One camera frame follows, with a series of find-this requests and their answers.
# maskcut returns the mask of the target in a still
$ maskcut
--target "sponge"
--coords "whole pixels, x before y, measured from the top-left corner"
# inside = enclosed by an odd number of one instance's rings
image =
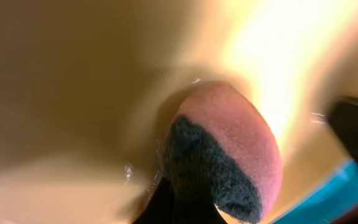
[[[204,83],[184,100],[163,150],[163,177],[134,223],[225,223],[215,206],[257,223],[277,198],[282,167],[274,136],[228,83]]]

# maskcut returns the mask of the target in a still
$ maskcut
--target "blue object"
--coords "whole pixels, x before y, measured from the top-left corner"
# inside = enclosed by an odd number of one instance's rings
[[[358,165],[347,161],[308,198],[274,223],[331,223],[357,205]]]

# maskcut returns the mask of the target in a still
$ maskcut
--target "tan surface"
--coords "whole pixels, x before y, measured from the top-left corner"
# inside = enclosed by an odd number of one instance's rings
[[[353,0],[0,0],[0,223],[125,223],[198,79],[233,82],[276,135],[271,220],[346,158],[310,113],[358,95],[332,72],[357,38]]]

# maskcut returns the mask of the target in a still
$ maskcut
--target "fuzzy black patch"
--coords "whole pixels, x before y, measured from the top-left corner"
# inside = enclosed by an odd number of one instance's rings
[[[255,185],[203,127],[179,116],[165,144],[164,177],[171,182],[175,201],[186,204],[212,195],[219,209],[232,217],[260,221]]]

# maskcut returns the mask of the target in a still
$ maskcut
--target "pink fabric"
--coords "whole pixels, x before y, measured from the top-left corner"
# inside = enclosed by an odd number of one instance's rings
[[[263,218],[272,208],[282,183],[282,166],[275,138],[256,108],[232,86],[203,84],[180,106],[220,143],[259,190]]]

